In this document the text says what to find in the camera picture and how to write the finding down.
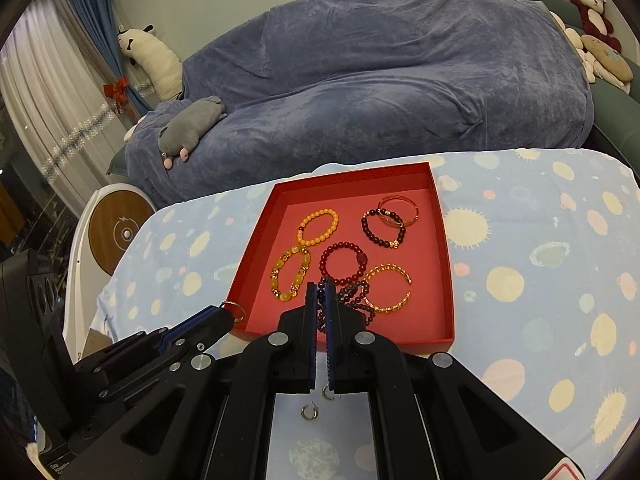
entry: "plush toy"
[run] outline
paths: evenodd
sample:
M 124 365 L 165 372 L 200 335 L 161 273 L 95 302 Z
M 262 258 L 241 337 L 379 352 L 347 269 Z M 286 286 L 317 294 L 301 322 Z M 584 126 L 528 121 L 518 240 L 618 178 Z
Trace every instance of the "plush toy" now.
M 174 166 L 174 156 L 187 161 L 202 136 L 226 117 L 224 111 L 220 98 L 213 95 L 198 99 L 171 119 L 158 136 L 164 167 L 170 170 Z
M 149 75 L 160 100 L 169 101 L 182 93 L 182 63 L 173 50 L 152 34 L 153 30 L 153 25 L 145 30 L 122 30 L 118 43 L 131 64 L 140 63 Z
M 580 10 L 582 28 L 585 34 L 608 44 L 618 53 L 622 52 L 622 46 L 617 38 L 611 36 L 613 25 L 604 16 L 605 0 L 569 0 Z
M 596 77 L 599 77 L 629 94 L 634 74 L 625 59 L 606 43 L 587 34 L 580 36 L 572 28 L 566 27 L 560 16 L 554 12 L 551 14 L 580 56 L 589 83 L 595 83 Z

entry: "red teddy bear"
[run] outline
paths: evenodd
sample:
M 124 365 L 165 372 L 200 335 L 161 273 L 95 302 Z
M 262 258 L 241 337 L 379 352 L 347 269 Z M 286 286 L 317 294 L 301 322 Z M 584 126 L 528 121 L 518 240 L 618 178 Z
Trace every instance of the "red teddy bear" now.
M 582 28 L 585 34 L 589 34 L 594 38 L 608 44 L 613 50 L 619 54 L 622 52 L 622 46 L 617 38 L 610 36 L 613 33 L 613 25 L 604 17 L 605 0 L 569 0 L 580 10 L 582 18 Z

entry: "metal screw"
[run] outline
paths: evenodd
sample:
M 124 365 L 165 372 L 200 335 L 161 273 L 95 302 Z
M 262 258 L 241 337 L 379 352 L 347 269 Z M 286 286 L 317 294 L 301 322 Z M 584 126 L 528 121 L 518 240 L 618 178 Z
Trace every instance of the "metal screw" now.
M 195 370 L 204 370 L 209 368 L 211 357 L 208 354 L 198 354 L 191 360 L 191 367 Z
M 274 332 L 268 337 L 268 341 L 274 346 L 282 346 L 289 341 L 289 336 L 284 332 Z
M 449 368 L 453 364 L 453 357 L 446 352 L 438 352 L 431 360 L 439 368 Z
M 376 336 L 374 336 L 371 332 L 358 332 L 356 334 L 356 343 L 361 345 L 370 345 L 376 340 Z

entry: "small metal clip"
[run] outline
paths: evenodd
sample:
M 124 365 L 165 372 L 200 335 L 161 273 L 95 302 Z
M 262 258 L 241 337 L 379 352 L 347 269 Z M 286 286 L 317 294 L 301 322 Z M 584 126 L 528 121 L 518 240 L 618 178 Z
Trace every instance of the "small metal clip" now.
M 302 409 L 300 410 L 300 415 L 302 415 L 302 418 L 304 418 L 305 420 L 315 420 L 316 418 L 318 418 L 318 407 L 313 401 L 311 401 L 311 405 L 314 409 L 314 414 L 312 416 L 307 416 L 305 413 L 305 410 L 309 407 L 308 404 L 302 406 Z
M 325 385 L 322 387 L 322 396 L 323 396 L 326 400 L 334 400 L 334 399 L 335 399 L 335 397 L 329 397 L 329 396 L 326 394 L 326 393 L 327 393 L 327 391 L 328 391 L 328 389 L 329 389 L 329 385 L 328 385 L 328 384 L 325 384 Z
M 222 303 L 220 303 L 220 308 L 224 308 L 225 305 L 234 306 L 234 307 L 238 308 L 242 312 L 242 316 L 241 317 L 234 317 L 234 323 L 240 323 L 240 322 L 244 321 L 244 318 L 246 317 L 246 311 L 244 310 L 244 308 L 242 308 L 240 305 L 238 305 L 235 301 L 223 301 Z

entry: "light blue bedsheet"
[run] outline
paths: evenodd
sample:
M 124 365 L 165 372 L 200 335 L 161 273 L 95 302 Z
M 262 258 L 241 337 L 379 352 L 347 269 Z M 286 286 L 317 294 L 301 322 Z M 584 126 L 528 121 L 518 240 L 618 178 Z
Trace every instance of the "light blue bedsheet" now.
M 588 150 L 444 153 L 428 160 L 446 216 L 455 355 L 596 478 L 640 415 L 640 190 L 631 171 Z M 114 340 L 173 326 L 226 297 L 274 182 L 153 215 L 98 298 L 94 327 Z M 244 343 L 226 336 L 210 352 Z M 269 478 L 374 479 L 361 395 L 278 396 Z M 300 407 L 312 399 L 318 420 Z

